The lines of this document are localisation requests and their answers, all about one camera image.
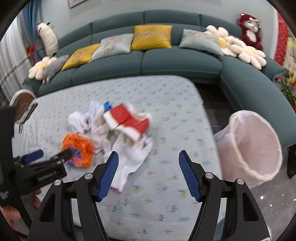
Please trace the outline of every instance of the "blue curtain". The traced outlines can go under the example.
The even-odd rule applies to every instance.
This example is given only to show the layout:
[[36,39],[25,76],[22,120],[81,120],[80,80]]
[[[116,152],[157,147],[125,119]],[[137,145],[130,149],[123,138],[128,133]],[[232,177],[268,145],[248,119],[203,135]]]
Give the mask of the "blue curtain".
[[[31,0],[22,10],[31,45],[35,44],[36,24],[40,4],[41,0]],[[41,60],[40,53],[37,49],[35,49],[35,58],[37,61]]]

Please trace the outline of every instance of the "white plush toy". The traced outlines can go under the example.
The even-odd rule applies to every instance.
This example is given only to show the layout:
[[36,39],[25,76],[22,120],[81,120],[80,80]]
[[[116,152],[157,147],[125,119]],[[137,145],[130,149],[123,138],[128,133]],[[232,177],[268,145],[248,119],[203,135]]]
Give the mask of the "white plush toy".
[[206,32],[205,33],[209,33],[209,34],[213,34],[215,36],[217,36],[219,39],[219,46],[223,52],[224,55],[226,56],[232,56],[232,57],[237,57],[237,55],[235,53],[233,53],[229,47],[230,45],[233,43],[233,41],[236,41],[233,36],[229,36],[228,31],[225,28],[219,27],[218,29],[213,26],[213,25],[209,25],[206,28]]
[[247,46],[245,43],[244,46],[233,44],[230,46],[230,50],[238,54],[238,58],[241,61],[253,65],[256,69],[261,70],[262,67],[267,64],[264,52],[257,50],[252,46]]
[[50,27],[50,23],[37,24],[37,32],[44,43],[46,55],[54,56],[59,50],[58,37]]
[[256,69],[261,70],[267,64],[265,53],[255,49],[254,47],[247,46],[243,41],[229,36],[225,28],[219,27],[218,29],[213,25],[206,28],[207,33],[216,35],[219,38],[219,46],[224,55],[238,57],[241,61],[253,65]]
[[55,61],[57,57],[44,57],[41,61],[37,62],[30,70],[29,70],[29,79],[43,80],[42,73],[43,70]]

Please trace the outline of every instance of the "white cloth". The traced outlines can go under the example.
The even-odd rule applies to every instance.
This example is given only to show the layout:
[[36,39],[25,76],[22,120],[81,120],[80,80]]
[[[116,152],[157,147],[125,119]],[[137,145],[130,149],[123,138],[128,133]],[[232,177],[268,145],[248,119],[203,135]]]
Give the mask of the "white cloth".
[[127,181],[128,175],[135,172],[145,161],[149,152],[152,150],[153,141],[150,137],[142,135],[134,145],[126,141],[126,136],[120,133],[115,141],[113,148],[109,142],[104,142],[104,161],[106,162],[112,151],[116,151],[119,156],[119,163],[114,175],[111,187],[122,192]]
[[109,127],[102,118],[104,106],[96,101],[92,101],[89,110],[85,114],[78,111],[68,116],[68,123],[72,131],[90,139],[94,146],[94,152],[97,154],[103,150],[103,141],[107,140]]

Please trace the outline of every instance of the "pile of laundry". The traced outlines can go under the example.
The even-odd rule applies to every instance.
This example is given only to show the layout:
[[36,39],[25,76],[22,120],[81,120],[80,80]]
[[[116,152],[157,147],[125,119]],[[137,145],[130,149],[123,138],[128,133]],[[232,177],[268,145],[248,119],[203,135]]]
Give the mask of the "pile of laundry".
[[[149,113],[140,113],[126,102],[112,108],[108,102],[92,101],[87,113],[75,111],[68,116],[73,134],[65,137],[62,147],[72,150],[68,164],[88,167],[93,154],[103,151],[106,162],[116,151],[119,164],[111,187],[121,193],[128,175],[141,166],[152,149],[153,141],[145,134],[151,120]],[[117,137],[113,145],[108,139],[110,134]]]

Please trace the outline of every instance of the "dark teal sofa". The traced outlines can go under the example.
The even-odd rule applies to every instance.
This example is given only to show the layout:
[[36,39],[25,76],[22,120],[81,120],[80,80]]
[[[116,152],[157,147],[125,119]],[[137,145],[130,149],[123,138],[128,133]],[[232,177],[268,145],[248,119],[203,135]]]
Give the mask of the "dark teal sofa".
[[48,84],[25,79],[35,94],[42,96],[71,86],[89,82],[139,75],[174,74],[194,83],[218,84],[235,110],[252,110],[263,116],[277,132],[283,148],[296,143],[296,114],[272,83],[283,71],[274,60],[266,57],[261,71],[233,57],[216,58],[204,52],[179,48],[183,29],[205,31],[208,25],[224,27],[241,37],[241,28],[208,15],[174,11],[146,10],[99,19],[59,39],[57,57],[71,55],[77,49],[99,43],[103,38],[133,33],[135,25],[172,25],[171,49],[131,51],[98,59],[80,67],[59,72]]

